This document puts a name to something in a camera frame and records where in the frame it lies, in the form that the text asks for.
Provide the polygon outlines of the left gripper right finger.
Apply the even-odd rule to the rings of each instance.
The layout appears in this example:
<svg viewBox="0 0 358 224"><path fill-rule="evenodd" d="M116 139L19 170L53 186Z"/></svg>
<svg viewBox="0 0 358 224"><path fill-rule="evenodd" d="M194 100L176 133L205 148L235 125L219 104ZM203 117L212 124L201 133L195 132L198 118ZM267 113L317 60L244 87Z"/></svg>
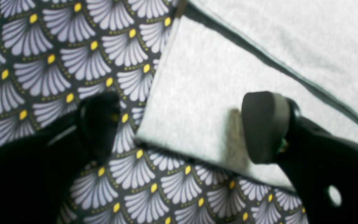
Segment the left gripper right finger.
<svg viewBox="0 0 358 224"><path fill-rule="evenodd" d="M244 95L246 149L258 164L277 164L310 224L358 224L358 143L302 116L291 98L269 91Z"/></svg>

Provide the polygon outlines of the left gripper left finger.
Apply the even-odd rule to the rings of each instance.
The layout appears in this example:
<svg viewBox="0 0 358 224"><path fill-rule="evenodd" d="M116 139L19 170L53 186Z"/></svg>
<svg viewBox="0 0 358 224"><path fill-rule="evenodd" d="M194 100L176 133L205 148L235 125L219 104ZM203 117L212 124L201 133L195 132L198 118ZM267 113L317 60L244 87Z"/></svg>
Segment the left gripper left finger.
<svg viewBox="0 0 358 224"><path fill-rule="evenodd" d="M52 224L75 176L111 155L118 94L85 98L38 133L0 147L0 224Z"/></svg>

